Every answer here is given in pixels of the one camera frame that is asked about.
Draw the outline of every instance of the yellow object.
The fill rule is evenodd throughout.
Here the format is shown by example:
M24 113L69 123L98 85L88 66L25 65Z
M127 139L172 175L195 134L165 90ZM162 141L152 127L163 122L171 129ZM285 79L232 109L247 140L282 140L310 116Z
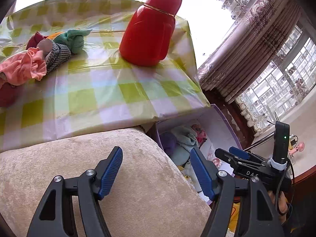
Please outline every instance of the yellow object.
M292 147L292 144L291 144L291 140L289 141L289 150L292 150L293 147Z
M230 214L230 221L228 224L228 228L233 233L236 231L238 215L239 215L239 207L240 207L240 203L233 203L232 213Z
M47 39L51 39L51 40L54 40L56 36L62 34L63 32L56 32L54 34L51 34L47 37Z

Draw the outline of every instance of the thermos lid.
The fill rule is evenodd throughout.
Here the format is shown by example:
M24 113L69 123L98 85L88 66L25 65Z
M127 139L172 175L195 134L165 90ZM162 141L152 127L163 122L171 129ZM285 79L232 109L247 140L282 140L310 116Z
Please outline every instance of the thermos lid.
M145 3L169 14L176 15L182 0L146 0Z

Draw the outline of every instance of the metal screw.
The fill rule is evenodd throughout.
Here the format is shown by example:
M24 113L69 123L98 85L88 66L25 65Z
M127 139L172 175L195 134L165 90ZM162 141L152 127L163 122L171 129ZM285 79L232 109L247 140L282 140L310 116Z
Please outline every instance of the metal screw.
M251 177L251 180L255 183L259 182L259 178L257 176Z
M93 175L94 174L94 170L93 169L88 169L86 171L86 175Z
M55 177L54 177L54 181L55 181L55 182L60 182L60 181L61 181L61 176L60 176L60 175L55 176Z
M220 176L222 176L222 177L227 176L227 172L224 171L224 170L219 171L218 174L219 174Z

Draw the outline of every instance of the green cloth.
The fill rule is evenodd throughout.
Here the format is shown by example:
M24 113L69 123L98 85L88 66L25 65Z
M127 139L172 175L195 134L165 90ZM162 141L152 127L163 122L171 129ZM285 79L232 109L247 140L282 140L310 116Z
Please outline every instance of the green cloth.
M70 29L55 37L54 42L67 45L73 54L79 53L84 45L83 37L90 34L90 30Z

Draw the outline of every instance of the pink fan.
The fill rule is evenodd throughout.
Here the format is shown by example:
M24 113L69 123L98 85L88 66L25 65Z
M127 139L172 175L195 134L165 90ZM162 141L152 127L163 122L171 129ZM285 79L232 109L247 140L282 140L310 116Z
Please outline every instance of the pink fan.
M295 152L299 151L302 152L305 149L304 142L300 142L294 149L289 150L290 155L292 156Z

